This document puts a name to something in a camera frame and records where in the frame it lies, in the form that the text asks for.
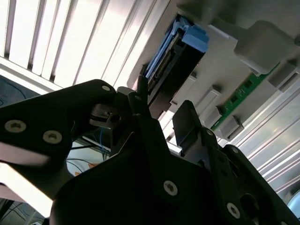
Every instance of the light panel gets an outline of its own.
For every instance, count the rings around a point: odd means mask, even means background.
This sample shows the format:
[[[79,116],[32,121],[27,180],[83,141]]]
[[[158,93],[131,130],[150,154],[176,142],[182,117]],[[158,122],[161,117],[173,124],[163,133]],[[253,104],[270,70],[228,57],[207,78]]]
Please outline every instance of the light panel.
[[[24,68],[30,58],[40,2],[43,0],[16,1],[9,60]]]
[[[51,33],[49,46],[43,66],[42,77],[49,80],[52,69],[55,63],[56,54],[60,46],[60,40],[64,31],[68,11],[70,8],[71,0],[61,0],[55,18],[55,23]]]
[[[0,56],[4,56],[8,25],[9,0],[0,1]]]
[[[134,0],[111,0],[91,40],[90,46],[78,72],[76,83],[101,79],[111,55],[120,38]]]
[[[135,2],[132,12],[130,13],[131,18],[128,18],[127,20],[127,26],[123,29],[123,33],[120,36],[102,77],[102,79],[110,85],[113,85],[116,82],[124,61],[128,57],[136,40],[136,35],[147,17],[147,13],[145,12],[149,12],[152,7],[152,0]]]
[[[37,37],[37,44],[33,55],[32,72],[38,75],[41,75],[43,71],[58,4],[59,0],[47,0],[45,3],[44,13]]]
[[[31,205],[43,217],[50,216],[53,200],[8,164],[0,163],[0,182]]]
[[[168,4],[169,4],[169,0],[156,1],[137,41],[135,42],[128,58],[126,59],[126,62],[122,67],[120,74],[118,75],[118,79],[116,83],[113,85],[115,89],[117,89],[120,86],[127,87],[127,81],[130,76],[130,73],[135,67],[139,57],[141,56],[150,38],[150,35],[152,34],[155,26],[157,25],[161,15],[163,14]]]
[[[61,89],[60,86],[2,57],[0,57],[0,74],[40,95]]]
[[[72,16],[72,20],[70,21],[65,38],[62,42],[57,66],[54,69],[54,82],[57,85],[61,87],[73,85],[84,51],[92,33],[101,2],[102,1],[100,0],[78,1],[74,15]]]

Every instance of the cable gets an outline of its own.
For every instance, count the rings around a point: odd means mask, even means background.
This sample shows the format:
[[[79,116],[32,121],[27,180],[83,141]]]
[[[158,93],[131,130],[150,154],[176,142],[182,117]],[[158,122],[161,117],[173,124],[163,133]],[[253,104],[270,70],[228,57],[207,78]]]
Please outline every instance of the cable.
[[[25,212],[25,208],[23,208],[22,211],[23,211],[23,213],[24,213],[26,216],[28,216],[28,217],[30,216],[27,212]],[[40,217],[34,217],[34,218],[39,219],[39,220],[42,220],[42,221],[44,220],[43,218],[40,218]]]
[[[17,208],[17,207],[19,207],[21,204],[23,204],[23,203],[20,203],[20,204],[18,204],[17,206],[15,206],[13,209],[11,209],[10,210],[10,212],[8,212],[8,214],[9,213],[11,213],[12,211],[14,211],[15,210],[15,208]]]
[[[14,85],[12,85],[11,83],[8,83],[7,81],[2,80],[2,79],[0,79],[0,82],[6,83],[6,84],[8,84],[9,86],[13,87],[14,89],[18,90],[18,91],[23,95],[24,99],[26,99],[26,96],[24,95],[24,93],[23,93],[20,89],[18,89],[16,86],[14,86]]]
[[[79,158],[68,158],[67,160],[78,160],[78,161],[86,162],[86,163],[88,163],[88,164],[93,164],[93,163],[90,163],[90,162],[88,162],[88,161],[86,161],[86,160],[84,160],[84,159],[79,159]]]
[[[103,128],[101,128],[101,132],[100,132],[100,146],[102,148],[102,151],[104,151],[104,154],[102,153],[103,160],[106,160],[107,159],[107,152],[108,151],[103,148],[103,145],[102,145],[102,134],[103,134]]]
[[[103,128],[101,128],[101,132],[100,132],[100,146],[101,146],[102,150],[104,150],[103,145],[102,145],[102,134],[103,134]]]
[[[70,163],[70,164],[72,164],[73,166],[77,167],[77,169],[78,169],[80,172],[83,173],[83,171],[82,171],[78,166],[76,166],[74,163],[71,163],[71,162],[69,162],[69,161],[67,161],[67,163]]]
[[[91,145],[85,145],[85,146],[79,146],[79,147],[73,147],[71,148],[71,150],[76,150],[76,149],[86,149],[86,148],[92,148],[92,147],[98,147],[95,144],[91,144]]]

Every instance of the circuit board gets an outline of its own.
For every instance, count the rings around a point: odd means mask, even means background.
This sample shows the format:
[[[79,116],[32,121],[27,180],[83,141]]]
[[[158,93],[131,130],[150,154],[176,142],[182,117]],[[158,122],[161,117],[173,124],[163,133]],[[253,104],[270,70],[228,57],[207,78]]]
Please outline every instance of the circuit board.
[[[279,63],[267,74],[256,76],[251,73],[246,80],[235,90],[235,92],[219,106],[222,117],[211,127],[216,130],[218,126],[269,76],[279,65]]]

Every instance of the silver screw head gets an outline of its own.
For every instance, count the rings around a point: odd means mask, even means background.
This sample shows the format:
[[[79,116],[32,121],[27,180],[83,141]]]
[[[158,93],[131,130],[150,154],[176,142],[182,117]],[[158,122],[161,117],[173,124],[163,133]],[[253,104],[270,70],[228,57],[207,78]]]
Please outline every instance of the silver screw head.
[[[9,120],[5,123],[4,128],[11,133],[20,133],[26,129],[26,124],[21,120]]]
[[[177,189],[176,185],[170,180],[166,180],[164,182],[164,189],[165,189],[166,193],[168,193],[171,196],[176,196],[178,193],[178,189]]]
[[[227,204],[227,209],[229,211],[229,213],[236,219],[239,219],[240,218],[240,211],[239,209],[234,205],[232,204],[231,202],[229,202]]]
[[[43,140],[49,144],[58,144],[62,140],[62,135],[56,130],[48,130],[44,133]]]
[[[236,154],[239,153],[239,150],[237,150],[237,148],[235,148],[235,147],[232,147],[232,150],[233,150],[233,152],[236,153]]]
[[[206,132],[209,134],[209,135],[211,135],[211,136],[213,136],[214,135],[214,133],[211,131],[211,130],[206,130]]]
[[[102,89],[103,89],[103,90],[106,90],[106,91],[110,91],[110,90],[111,90],[110,87],[108,87],[108,86],[106,86],[106,85],[103,85],[103,86],[102,86]]]

